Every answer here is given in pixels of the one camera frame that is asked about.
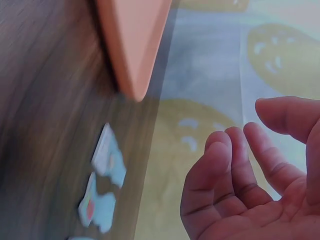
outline wooden table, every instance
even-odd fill
[[[142,103],[116,94],[93,12],[86,0],[0,0],[1,240],[133,239],[164,71]],[[77,207],[106,122],[127,175],[121,190],[97,179],[117,198],[102,235]]]

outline hand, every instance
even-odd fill
[[[256,123],[212,133],[183,188],[180,213],[192,240],[320,239],[320,101],[261,99],[256,111],[271,130],[306,144],[307,174]],[[257,185],[246,140],[281,200]]]

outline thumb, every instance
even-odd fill
[[[260,99],[255,105],[271,130],[306,144],[307,192],[310,205],[320,203],[320,101],[299,97]]]

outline sticker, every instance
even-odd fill
[[[98,195],[96,174],[90,175],[85,195],[79,205],[78,213],[84,227],[89,227],[91,221],[99,227],[101,233],[110,230],[114,218],[116,198],[112,192]]]
[[[115,134],[108,123],[102,130],[91,163],[97,174],[110,177],[114,184],[122,188],[127,170]]]

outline orange object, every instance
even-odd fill
[[[120,90],[145,97],[172,0],[96,0]]]

